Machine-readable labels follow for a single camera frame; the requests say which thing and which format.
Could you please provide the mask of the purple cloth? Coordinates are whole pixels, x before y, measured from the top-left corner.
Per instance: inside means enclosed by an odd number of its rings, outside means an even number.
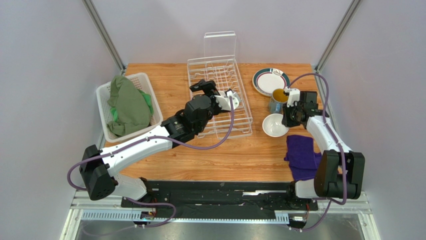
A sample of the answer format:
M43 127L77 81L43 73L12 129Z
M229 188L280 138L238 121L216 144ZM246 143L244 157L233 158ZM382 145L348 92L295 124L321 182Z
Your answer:
M302 135L289 135L286 139L287 153L284 160L295 182L311 180L316 176L322 154L314 151L314 139Z

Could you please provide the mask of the green cloth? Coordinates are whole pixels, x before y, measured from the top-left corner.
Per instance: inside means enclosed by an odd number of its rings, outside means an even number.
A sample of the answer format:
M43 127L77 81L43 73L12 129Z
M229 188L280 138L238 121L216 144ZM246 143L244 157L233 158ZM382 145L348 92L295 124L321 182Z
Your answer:
M117 137L130 135L151 125L154 114L152 97L136 88L128 78L120 75L113 78L107 103L113 117L107 123L107 128Z

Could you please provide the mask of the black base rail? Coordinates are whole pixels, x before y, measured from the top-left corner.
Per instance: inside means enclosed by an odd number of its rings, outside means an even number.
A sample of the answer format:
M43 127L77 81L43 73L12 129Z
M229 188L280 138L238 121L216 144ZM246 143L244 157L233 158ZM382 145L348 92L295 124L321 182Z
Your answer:
M149 180L142 203L155 218L175 220L273 220L279 211L319 213L319 201L297 198L290 182Z

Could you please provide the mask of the blue butterfly mug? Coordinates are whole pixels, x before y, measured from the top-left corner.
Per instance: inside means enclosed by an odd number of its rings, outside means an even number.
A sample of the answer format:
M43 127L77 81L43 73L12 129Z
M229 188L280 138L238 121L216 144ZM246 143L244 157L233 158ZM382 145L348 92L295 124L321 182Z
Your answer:
M268 103L268 110L271 114L281 114L283 106L287 103L289 97L286 95L284 89L275 89L272 92Z

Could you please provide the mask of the beige plate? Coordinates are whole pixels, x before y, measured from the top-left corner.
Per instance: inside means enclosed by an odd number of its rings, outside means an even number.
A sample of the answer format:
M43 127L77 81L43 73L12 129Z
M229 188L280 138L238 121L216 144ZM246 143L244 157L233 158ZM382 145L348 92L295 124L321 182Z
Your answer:
M274 90L284 89L290 85L290 79L286 73L271 67L258 70L251 82L255 90L266 97L271 97Z

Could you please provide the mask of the white flower-shaped bowl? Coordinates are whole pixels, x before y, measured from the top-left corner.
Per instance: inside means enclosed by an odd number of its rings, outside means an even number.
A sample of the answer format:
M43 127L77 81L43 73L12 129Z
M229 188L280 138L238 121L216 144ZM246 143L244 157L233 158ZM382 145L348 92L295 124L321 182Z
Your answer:
M269 137L279 138L286 135L289 128L282 124L283 115L273 113L268 115L262 122L263 132Z

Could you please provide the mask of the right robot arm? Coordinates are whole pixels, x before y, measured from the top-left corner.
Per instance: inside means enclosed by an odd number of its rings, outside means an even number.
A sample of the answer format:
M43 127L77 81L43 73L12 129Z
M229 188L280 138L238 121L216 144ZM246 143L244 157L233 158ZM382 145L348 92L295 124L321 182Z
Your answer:
M296 180L292 193L299 199L330 200L344 205L361 196L365 156L348 147L331 125L325 109L319 109L317 92L285 87L288 100L283 105L282 124L287 128L303 126L321 151L315 177Z

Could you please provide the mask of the white plastic basket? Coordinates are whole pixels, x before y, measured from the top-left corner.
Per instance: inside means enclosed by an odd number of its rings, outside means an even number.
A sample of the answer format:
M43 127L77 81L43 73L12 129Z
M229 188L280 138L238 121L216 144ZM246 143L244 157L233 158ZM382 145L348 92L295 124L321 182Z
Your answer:
M150 119L150 125L144 129L136 131L134 133L125 136L116 136L108 129L108 123L112 121L113 115L110 111L111 106L107 103L110 98L111 82L107 82L96 89L97 104L99 109L99 115L101 119L102 129L105 135L105 139L110 143L122 143L130 139L146 134L159 126L164 120L161 112L159 103L156 98L156 94L152 88L148 75L144 72L128 75L127 78L133 83L133 85L144 93L151 96L151 105L153 108L153 115Z

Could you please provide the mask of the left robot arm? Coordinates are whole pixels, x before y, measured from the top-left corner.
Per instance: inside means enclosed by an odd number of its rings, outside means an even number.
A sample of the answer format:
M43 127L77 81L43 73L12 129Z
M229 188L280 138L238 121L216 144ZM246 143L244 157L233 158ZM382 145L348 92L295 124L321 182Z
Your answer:
M240 99L231 89L220 91L212 80L200 80L191 85L192 92L202 91L185 104L175 115L159 126L115 147L98 149L88 146L77 165L85 185L84 190L92 201L116 195L139 200L147 194L144 181L121 175L133 163L153 154L178 147L203 132L207 123L220 113L232 113Z

